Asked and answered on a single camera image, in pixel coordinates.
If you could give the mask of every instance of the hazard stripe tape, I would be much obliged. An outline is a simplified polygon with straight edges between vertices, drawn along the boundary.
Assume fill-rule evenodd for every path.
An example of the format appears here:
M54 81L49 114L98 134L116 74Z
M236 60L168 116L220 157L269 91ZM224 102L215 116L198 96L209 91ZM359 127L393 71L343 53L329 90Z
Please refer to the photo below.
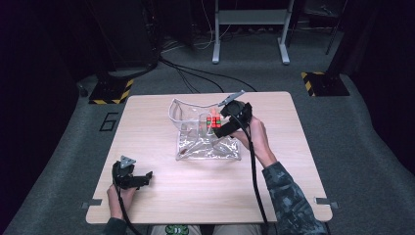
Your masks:
M310 81L307 77L311 73L313 73L313 74L324 74L324 72L316 71L316 72L302 72L301 73L301 77L302 77L302 80L304 81L305 89L307 89L308 95L309 96L316 96L315 93L314 93L314 90L312 89L311 83L310 83Z
M90 100L89 104L95 104L95 105L110 105L110 104L122 104L125 102L125 100L128 97L129 91L131 90L133 79L130 79L124 89L124 92L122 93L119 100Z

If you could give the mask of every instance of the clear plastic bag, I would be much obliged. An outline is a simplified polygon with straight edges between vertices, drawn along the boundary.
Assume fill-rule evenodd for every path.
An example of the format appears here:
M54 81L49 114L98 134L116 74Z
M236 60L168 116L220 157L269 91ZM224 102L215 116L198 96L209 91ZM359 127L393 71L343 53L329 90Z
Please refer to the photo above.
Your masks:
M225 121L217 104L198 106L174 99L168 111L178 129L176 159L240 160L240 142L229 136L217 138L213 129Z

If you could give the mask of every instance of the metal frame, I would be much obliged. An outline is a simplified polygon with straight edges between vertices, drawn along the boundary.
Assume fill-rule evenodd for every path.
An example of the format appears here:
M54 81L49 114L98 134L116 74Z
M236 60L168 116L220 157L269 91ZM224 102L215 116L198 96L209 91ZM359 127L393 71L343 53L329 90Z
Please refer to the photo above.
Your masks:
M219 26L221 24L282 24L283 32L278 38L278 47L284 65L290 64L287 47L285 44L294 0L290 0L287 9L279 10L223 10L219 11L219 1L215 0L214 7L214 49L212 62L219 63L220 38Z

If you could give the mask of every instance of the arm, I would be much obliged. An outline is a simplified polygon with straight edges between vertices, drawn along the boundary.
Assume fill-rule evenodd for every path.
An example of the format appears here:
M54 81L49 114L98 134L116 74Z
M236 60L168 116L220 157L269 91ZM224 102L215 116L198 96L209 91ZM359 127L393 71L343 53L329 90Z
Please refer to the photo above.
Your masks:
M326 234L323 224L315 219L301 189L269 148L262 121L253 117L250 132L255 156L264 167L262 173L278 220L278 234ZM249 142L244 132L237 131L232 136L248 148Z
M326 234L300 187L279 162L262 173L278 220L278 234Z
M124 202L125 210L131 207L132 199L137 188L121 189L121 198ZM123 220L121 206L119 205L118 194L115 186L112 184L107 190L108 201L110 205L111 217L105 226L101 235L124 235L126 234L127 224Z

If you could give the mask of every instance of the sleeve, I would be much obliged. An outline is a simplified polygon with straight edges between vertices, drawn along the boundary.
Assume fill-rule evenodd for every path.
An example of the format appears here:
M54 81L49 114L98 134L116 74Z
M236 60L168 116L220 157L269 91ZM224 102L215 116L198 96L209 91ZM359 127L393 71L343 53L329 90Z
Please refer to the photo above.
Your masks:
M282 234L327 234L293 177L277 162L262 171Z
M127 224L124 220L111 217L101 235L125 235Z

